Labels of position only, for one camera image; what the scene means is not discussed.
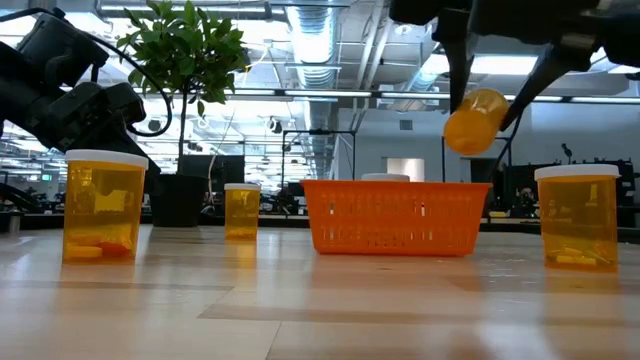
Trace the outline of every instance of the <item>potted plant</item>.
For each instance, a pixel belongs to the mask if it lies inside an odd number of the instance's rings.
[[[231,19],[219,21],[190,0],[183,8],[174,8],[171,1],[147,0],[147,5],[153,15],[124,10],[135,31],[119,39],[117,46],[132,49],[133,58],[149,76],[168,89],[171,101],[177,95],[182,105],[178,171],[160,175],[164,190],[151,197],[153,224],[197,226],[208,180],[183,174],[187,105],[197,102],[202,116],[205,103],[224,104],[224,90],[235,91],[233,71],[244,67],[243,33],[232,29]],[[158,92],[138,70],[129,74],[129,82],[142,88],[145,96]]]

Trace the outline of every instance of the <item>orange plastic basket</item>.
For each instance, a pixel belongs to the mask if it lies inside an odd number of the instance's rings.
[[[304,180],[321,254],[473,253],[491,184]]]

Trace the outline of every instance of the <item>white lid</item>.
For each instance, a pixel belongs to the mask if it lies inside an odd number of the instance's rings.
[[[260,191],[262,187],[257,184],[224,184],[225,190],[256,190]]]
[[[364,174],[362,180],[365,181],[399,181],[409,182],[411,179],[407,175],[402,174]]]
[[[65,154],[67,161],[99,161],[132,165],[149,169],[149,159],[144,156],[106,150],[69,150]]]
[[[536,181],[540,179],[562,177],[562,176],[590,176],[604,175],[620,177],[618,167],[607,164],[577,164],[577,165],[560,165],[549,166],[538,169],[534,172]]]

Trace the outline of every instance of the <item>table surface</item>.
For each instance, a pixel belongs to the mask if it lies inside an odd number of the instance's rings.
[[[638,359],[640,247],[617,275],[545,269],[539,236],[466,258],[319,256],[308,230],[143,226],[135,265],[0,239],[0,359]]]

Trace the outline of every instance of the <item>green leaves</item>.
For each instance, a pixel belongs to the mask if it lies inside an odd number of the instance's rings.
[[[188,84],[201,116],[205,103],[224,104],[224,89],[235,91],[233,72],[243,67],[242,31],[232,29],[231,19],[218,21],[190,0],[180,2],[184,9],[173,8],[171,1],[146,3],[151,10],[146,13],[125,10],[135,31],[116,45],[133,49],[144,72],[171,94],[181,93]],[[145,95],[157,91],[137,70],[128,80]]]

